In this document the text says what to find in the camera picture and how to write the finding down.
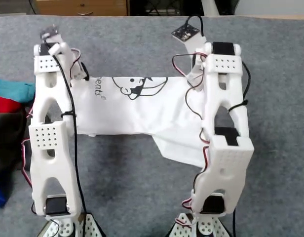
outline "wooden cabinet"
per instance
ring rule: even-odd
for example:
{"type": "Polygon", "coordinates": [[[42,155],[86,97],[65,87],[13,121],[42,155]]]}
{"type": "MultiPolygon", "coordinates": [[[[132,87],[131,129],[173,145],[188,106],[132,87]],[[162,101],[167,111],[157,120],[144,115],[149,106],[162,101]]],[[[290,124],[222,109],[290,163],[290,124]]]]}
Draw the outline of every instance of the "wooden cabinet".
{"type": "Polygon", "coordinates": [[[126,16],[127,0],[36,0],[42,15],[126,16]]]}

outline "white wall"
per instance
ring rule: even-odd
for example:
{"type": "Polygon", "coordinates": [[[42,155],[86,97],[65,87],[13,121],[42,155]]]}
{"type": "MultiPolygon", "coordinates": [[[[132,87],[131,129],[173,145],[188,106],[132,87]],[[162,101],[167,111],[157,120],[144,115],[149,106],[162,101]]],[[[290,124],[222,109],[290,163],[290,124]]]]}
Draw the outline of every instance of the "white wall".
{"type": "Polygon", "coordinates": [[[300,15],[304,0],[240,0],[236,15],[300,15]]]}

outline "white fabric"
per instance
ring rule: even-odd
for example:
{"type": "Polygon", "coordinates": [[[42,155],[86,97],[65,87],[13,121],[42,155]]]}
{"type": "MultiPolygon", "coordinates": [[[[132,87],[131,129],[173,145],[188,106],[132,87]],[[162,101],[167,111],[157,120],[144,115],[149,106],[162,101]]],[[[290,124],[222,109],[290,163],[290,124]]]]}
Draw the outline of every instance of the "white fabric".
{"type": "MultiPolygon", "coordinates": [[[[187,107],[185,78],[90,78],[72,80],[77,132],[152,135],[162,155],[203,167],[200,118],[187,107]]],[[[197,112],[203,91],[191,90],[188,103],[197,112]]]]}

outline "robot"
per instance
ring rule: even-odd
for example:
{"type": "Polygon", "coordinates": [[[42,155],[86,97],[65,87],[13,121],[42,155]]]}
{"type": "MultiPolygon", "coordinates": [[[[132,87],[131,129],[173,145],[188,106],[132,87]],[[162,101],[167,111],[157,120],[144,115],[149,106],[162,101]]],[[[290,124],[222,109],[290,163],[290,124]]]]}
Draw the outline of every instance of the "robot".
{"type": "Polygon", "coordinates": [[[228,237],[231,234],[218,218],[235,211],[254,151],[244,100],[247,90],[242,93],[241,47],[207,42],[187,23],[172,34],[179,36],[192,56],[188,83],[195,90],[204,90],[199,137],[204,142],[205,166],[194,179],[190,198],[182,202],[191,213],[180,214],[167,236],[228,237]],[[219,106],[228,110],[234,127],[215,126],[219,106]]]}
{"type": "Polygon", "coordinates": [[[57,27],[47,28],[40,37],[42,43],[34,47],[36,97],[29,126],[33,212],[49,221],[42,236],[81,237],[86,234],[103,237],[105,234],[92,215],[81,215],[84,203],[79,196],[78,172],[72,164],[68,146],[68,136],[73,131],[76,134],[70,81],[88,80],[89,75],[83,63],[79,62],[80,53],[74,54],[73,51],[78,50],[70,49],[63,42],[57,27]],[[44,118],[53,101],[58,103],[63,120],[45,124],[44,118]],[[59,181],[64,194],[46,193],[50,178],[59,181]]]}
{"type": "MultiPolygon", "coordinates": [[[[184,42],[193,64],[186,78],[193,89],[205,92],[199,128],[199,137],[204,142],[205,166],[194,179],[190,198],[182,203],[190,213],[180,214],[167,236],[228,237],[230,234],[218,218],[234,212],[254,151],[249,138],[246,92],[242,94],[241,47],[233,43],[210,43],[197,33],[191,37],[188,34],[183,31],[183,35],[188,35],[184,42]],[[222,82],[225,89],[219,87],[222,82]],[[234,127],[215,126],[219,106],[229,111],[234,127]]],[[[81,214],[85,204],[80,195],[78,170],[72,164],[68,148],[68,136],[73,131],[76,135],[70,81],[88,80],[89,75],[79,62],[80,52],[62,40],[57,27],[47,28],[40,37],[42,43],[34,47],[36,98],[29,132],[33,154],[30,170],[33,205],[36,214],[49,221],[41,234],[46,237],[81,237],[84,234],[104,237],[93,216],[81,214]],[[63,120],[45,124],[52,101],[58,103],[63,120]],[[50,178],[59,181],[64,194],[46,193],[50,178]]]]}

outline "dark green cloth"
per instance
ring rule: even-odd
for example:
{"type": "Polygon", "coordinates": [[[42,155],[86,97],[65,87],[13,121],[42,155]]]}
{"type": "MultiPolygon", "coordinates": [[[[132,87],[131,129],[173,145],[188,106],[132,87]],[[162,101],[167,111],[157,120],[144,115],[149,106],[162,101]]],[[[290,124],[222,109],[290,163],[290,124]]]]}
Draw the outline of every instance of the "dark green cloth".
{"type": "Polygon", "coordinates": [[[0,113],[0,171],[21,159],[21,141],[25,126],[25,111],[0,113]]]}

